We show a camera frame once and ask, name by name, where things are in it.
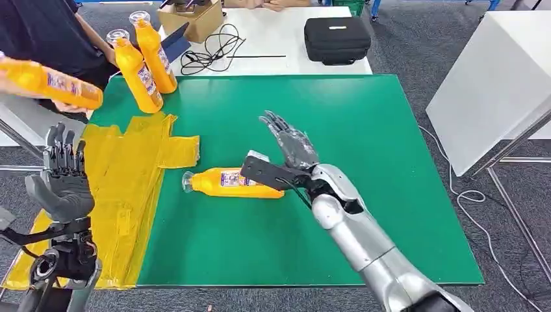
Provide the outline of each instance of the yellow bottle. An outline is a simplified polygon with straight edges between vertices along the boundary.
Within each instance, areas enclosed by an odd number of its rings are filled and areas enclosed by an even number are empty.
[[[115,29],[107,34],[107,41],[115,48],[115,61],[138,107],[142,112],[153,114],[162,107],[162,97],[144,62],[144,57],[132,46],[129,37],[130,34],[124,29]]]
[[[281,198],[285,195],[282,190],[242,177],[240,171],[241,168],[211,168],[200,174],[187,171],[182,177],[182,186],[185,192],[198,190],[209,196]]]
[[[146,59],[146,64],[160,93],[172,93],[178,83],[170,69],[170,63],[160,45],[160,35],[151,26],[151,16],[146,11],[130,14],[130,22],[136,28],[136,39]]]
[[[103,92],[93,84],[53,70],[31,60],[14,60],[0,51],[0,70],[19,88],[66,104],[97,109]]]

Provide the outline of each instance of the bottle cap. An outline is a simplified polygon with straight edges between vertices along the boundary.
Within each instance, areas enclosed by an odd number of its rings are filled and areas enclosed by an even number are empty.
[[[124,29],[113,29],[107,34],[107,42],[113,46],[123,46],[130,38],[130,34]]]
[[[189,193],[193,191],[193,187],[191,185],[191,178],[193,177],[193,172],[186,171],[184,173],[184,176],[182,177],[182,188],[184,188],[184,192]]]
[[[128,20],[132,23],[134,26],[143,27],[150,23],[151,16],[146,11],[136,11],[128,17]]]

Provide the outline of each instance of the yellow plastic sheet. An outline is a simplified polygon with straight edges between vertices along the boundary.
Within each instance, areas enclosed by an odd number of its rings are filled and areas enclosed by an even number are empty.
[[[96,288],[126,289],[136,285],[155,216],[164,168],[195,166],[199,137],[170,137],[173,115],[157,113],[132,118],[124,135],[116,126],[88,125],[84,156],[90,189],[92,235],[103,269]],[[41,211],[31,229],[51,223]],[[48,242],[28,246],[42,254]],[[29,286],[32,258],[19,253],[5,281],[9,289]]]

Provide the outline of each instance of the black carrying case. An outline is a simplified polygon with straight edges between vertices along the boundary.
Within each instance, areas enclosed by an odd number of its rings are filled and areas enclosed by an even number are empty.
[[[309,18],[304,25],[308,59],[325,65],[349,65],[363,59],[371,37],[360,18]]]

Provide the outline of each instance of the green table surface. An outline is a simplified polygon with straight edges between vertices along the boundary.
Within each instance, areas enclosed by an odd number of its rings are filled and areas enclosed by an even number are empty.
[[[194,168],[167,170],[137,285],[360,285],[293,192],[280,200],[184,193],[182,174],[240,166],[249,150],[283,163],[258,121],[265,109],[305,131],[323,163],[345,172],[406,257],[444,284],[483,278],[394,75],[179,77],[163,111],[172,135],[201,136]],[[91,122],[143,116],[121,77]]]

